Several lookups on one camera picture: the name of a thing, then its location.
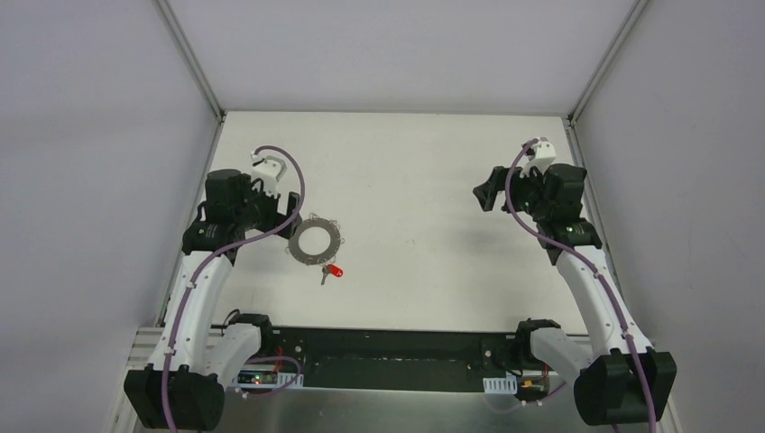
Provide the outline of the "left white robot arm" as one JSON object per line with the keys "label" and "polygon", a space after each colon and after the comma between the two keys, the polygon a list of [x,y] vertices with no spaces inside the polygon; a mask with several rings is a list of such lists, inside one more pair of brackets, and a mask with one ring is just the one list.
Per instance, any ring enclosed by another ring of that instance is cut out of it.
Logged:
{"label": "left white robot arm", "polygon": [[145,428],[213,430],[223,415],[226,389],[243,367],[291,360],[275,353],[265,315],[235,314],[222,339],[207,345],[238,250],[272,235],[290,238],[301,221],[303,193],[291,192],[282,214],[278,186],[276,175],[234,169],[207,175],[205,196],[183,234],[181,265],[159,341],[145,367],[124,379],[124,393]]}

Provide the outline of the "metal key ring disc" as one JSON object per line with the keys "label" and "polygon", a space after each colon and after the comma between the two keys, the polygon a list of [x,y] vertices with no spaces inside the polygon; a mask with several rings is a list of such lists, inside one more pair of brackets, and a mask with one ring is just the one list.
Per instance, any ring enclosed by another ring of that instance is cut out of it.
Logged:
{"label": "metal key ring disc", "polygon": [[332,263],[345,238],[334,219],[310,214],[295,230],[286,252],[299,263],[312,266]]}

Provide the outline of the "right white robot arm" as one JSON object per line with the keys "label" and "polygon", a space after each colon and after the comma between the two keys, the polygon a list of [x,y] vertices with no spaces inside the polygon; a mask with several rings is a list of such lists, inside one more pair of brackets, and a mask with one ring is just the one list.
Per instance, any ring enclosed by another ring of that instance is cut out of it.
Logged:
{"label": "right white robot arm", "polygon": [[587,172],[555,163],[545,170],[496,166],[473,194],[484,212],[503,197],[502,211],[534,236],[571,291],[584,320],[584,349],[552,319],[519,323],[498,365],[517,373],[546,367],[574,393],[589,426],[646,424],[657,431],[677,376],[669,352],[641,332],[615,289],[603,243],[582,215]]}

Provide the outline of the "red tagged key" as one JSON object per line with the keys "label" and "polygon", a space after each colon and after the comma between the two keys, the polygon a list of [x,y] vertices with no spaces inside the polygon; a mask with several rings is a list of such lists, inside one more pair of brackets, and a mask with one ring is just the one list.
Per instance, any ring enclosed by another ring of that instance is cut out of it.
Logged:
{"label": "red tagged key", "polygon": [[333,276],[335,278],[341,278],[344,275],[344,271],[333,263],[324,264],[321,268],[322,277],[320,284],[325,285],[327,278]]}

